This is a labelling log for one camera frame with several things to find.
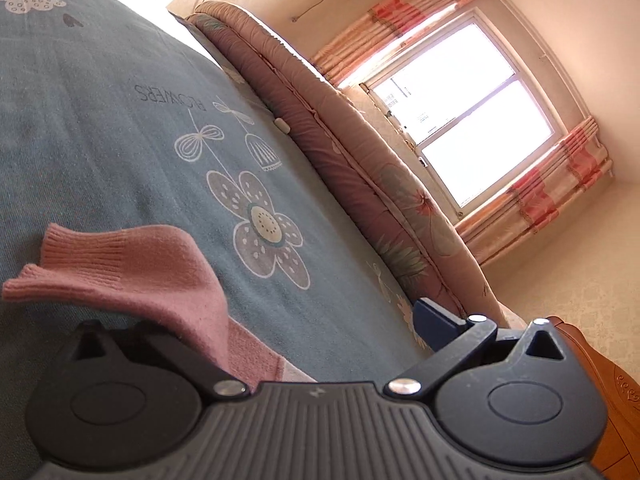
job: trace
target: wooden furniture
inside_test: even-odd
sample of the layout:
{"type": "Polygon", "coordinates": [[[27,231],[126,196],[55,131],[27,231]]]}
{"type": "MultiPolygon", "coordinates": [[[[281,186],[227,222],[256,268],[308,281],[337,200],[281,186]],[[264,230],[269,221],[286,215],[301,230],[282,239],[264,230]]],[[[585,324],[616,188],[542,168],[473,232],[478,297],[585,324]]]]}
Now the wooden furniture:
{"type": "Polygon", "coordinates": [[[575,326],[556,316],[548,319],[562,333],[607,403],[609,421],[593,465],[609,480],[640,479],[640,385],[596,352],[575,326]]]}

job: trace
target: bed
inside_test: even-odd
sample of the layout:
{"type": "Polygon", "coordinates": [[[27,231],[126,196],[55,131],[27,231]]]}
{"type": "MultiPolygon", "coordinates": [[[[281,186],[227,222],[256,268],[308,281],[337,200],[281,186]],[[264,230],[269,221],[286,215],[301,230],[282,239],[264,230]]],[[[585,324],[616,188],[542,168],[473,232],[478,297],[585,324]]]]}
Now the bed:
{"type": "MultiPolygon", "coordinates": [[[[428,355],[407,330],[398,282],[212,44],[165,11],[140,15],[118,0],[2,1],[3,281],[38,261],[50,222],[86,232],[170,224],[196,240],[231,316],[316,380],[380,384],[428,355]],[[247,250],[255,237],[242,236],[260,221],[241,210],[247,186],[262,220],[288,227],[273,272],[262,258],[276,249],[247,250]]],[[[131,322],[2,306],[0,478],[36,467],[28,395],[65,335],[94,317],[131,322]]]]}

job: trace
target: sock cuff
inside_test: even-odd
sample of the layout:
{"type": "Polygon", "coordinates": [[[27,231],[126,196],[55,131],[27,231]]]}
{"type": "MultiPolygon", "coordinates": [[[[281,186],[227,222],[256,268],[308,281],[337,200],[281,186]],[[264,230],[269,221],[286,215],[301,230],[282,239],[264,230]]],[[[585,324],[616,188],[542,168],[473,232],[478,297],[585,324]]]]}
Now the sock cuff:
{"type": "Polygon", "coordinates": [[[122,231],[78,233],[50,224],[40,249],[40,267],[72,274],[94,285],[118,288],[125,244],[122,231]]]}

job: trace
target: window frame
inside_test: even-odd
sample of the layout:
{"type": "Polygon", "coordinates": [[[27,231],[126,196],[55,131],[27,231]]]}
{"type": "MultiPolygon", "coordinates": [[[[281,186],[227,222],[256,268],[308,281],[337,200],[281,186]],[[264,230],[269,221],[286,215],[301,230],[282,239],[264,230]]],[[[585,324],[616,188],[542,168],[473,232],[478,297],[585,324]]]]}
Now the window frame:
{"type": "Polygon", "coordinates": [[[387,118],[392,121],[396,128],[400,128],[402,131],[407,133],[407,130],[404,126],[399,122],[398,118],[393,116],[391,110],[385,105],[382,98],[376,94],[375,89],[380,83],[384,80],[390,78],[393,74],[402,70],[405,66],[411,63],[414,59],[421,56],[430,48],[433,48],[436,44],[440,43],[444,39],[452,36],[457,31],[466,27],[470,24],[477,25],[480,30],[487,36],[487,38],[494,44],[495,48],[502,54],[505,60],[510,64],[513,75],[510,76],[505,82],[503,82],[500,86],[490,92],[486,97],[478,101],[471,108],[466,110],[460,116],[453,118],[446,124],[443,124],[439,129],[433,132],[429,137],[423,140],[420,143],[415,145],[414,153],[426,168],[427,172],[430,174],[431,179],[434,183],[440,188],[440,191],[446,198],[448,205],[455,212],[457,218],[451,219],[452,221],[457,221],[459,219],[468,216],[470,213],[478,209],[481,205],[489,201],[493,196],[499,193],[501,190],[506,188],[513,180],[517,179],[519,175],[521,175],[529,166],[531,166],[540,156],[544,155],[559,139],[566,133],[566,128],[564,124],[559,121],[558,113],[556,110],[550,106],[548,102],[548,98],[543,94],[540,88],[540,85],[535,79],[533,79],[530,71],[527,67],[518,60],[518,56],[515,52],[511,51],[510,45],[506,43],[506,40],[501,39],[495,33],[495,26],[489,21],[489,19],[477,8],[473,8],[468,10],[467,12],[463,12],[460,15],[456,16],[452,20],[449,20],[447,23],[444,23],[441,27],[434,30],[431,34],[428,34],[423,40],[419,41],[416,45],[409,48],[407,51],[403,52],[400,56],[397,56],[390,60],[389,63],[380,67],[374,74],[372,74],[365,82],[364,87],[367,89],[367,94],[374,101],[377,107],[385,112],[387,118]],[[535,102],[538,110],[542,113],[542,116],[545,118],[550,130],[551,135],[549,138],[541,144],[535,151],[533,151],[529,156],[527,156],[523,161],[517,164],[511,171],[501,177],[497,182],[489,186],[486,190],[484,190],[481,194],[471,199],[463,206],[459,206],[458,202],[453,198],[446,184],[442,181],[440,176],[438,175],[435,168],[430,164],[428,159],[422,153],[422,150],[425,149],[429,144],[445,135],[453,126],[458,124],[464,117],[467,117],[474,110],[478,109],[482,106],[486,101],[488,101],[491,97],[495,96],[501,90],[506,88],[510,83],[514,81],[520,81],[525,90],[532,97],[533,102],[535,102]]]}

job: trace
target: window pane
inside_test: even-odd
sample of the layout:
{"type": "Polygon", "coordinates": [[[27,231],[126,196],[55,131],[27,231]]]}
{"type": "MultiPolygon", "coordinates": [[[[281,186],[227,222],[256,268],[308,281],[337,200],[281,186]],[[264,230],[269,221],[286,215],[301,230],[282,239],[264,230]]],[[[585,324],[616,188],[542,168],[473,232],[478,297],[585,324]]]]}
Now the window pane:
{"type": "Polygon", "coordinates": [[[475,23],[432,46],[375,87],[416,143],[463,114],[513,75],[475,23]]]}
{"type": "Polygon", "coordinates": [[[516,81],[422,153],[462,207],[520,164],[551,133],[527,89],[516,81]]]}

